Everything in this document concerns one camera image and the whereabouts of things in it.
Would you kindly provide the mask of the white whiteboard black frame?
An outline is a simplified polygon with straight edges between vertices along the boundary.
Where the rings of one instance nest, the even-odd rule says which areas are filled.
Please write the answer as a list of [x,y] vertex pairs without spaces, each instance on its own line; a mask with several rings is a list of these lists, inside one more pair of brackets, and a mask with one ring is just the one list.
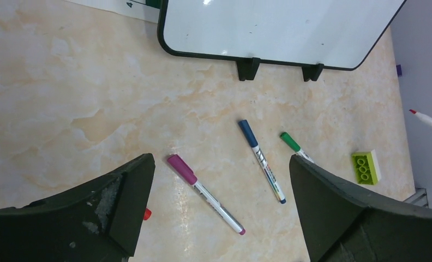
[[157,37],[179,57],[234,61],[240,81],[262,63],[302,69],[358,68],[403,1],[163,1]]

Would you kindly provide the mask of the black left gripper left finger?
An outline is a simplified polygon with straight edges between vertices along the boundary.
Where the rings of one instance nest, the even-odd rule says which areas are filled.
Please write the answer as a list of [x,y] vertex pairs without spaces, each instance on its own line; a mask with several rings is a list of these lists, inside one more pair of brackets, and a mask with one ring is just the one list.
[[145,153],[59,194],[0,209],[0,261],[128,261],[154,172]]

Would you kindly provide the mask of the red marker pen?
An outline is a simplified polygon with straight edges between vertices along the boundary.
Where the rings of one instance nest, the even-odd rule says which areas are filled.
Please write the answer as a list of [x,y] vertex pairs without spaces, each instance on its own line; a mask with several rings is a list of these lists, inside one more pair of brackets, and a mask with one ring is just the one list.
[[416,116],[420,121],[422,121],[426,125],[432,127],[432,117],[412,109],[410,109],[409,112],[411,112],[414,116]]

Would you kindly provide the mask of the red marker cap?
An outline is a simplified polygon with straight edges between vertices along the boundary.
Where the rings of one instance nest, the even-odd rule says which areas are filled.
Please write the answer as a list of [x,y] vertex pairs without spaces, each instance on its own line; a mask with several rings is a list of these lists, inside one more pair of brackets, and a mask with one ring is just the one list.
[[152,211],[149,208],[145,209],[143,220],[147,221],[152,215]]

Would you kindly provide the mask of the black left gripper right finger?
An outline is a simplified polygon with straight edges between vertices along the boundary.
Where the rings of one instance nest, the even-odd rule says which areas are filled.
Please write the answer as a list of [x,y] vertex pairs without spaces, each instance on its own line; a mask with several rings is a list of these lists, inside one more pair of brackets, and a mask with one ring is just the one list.
[[311,261],[432,261],[432,209],[375,193],[297,155],[289,170]]

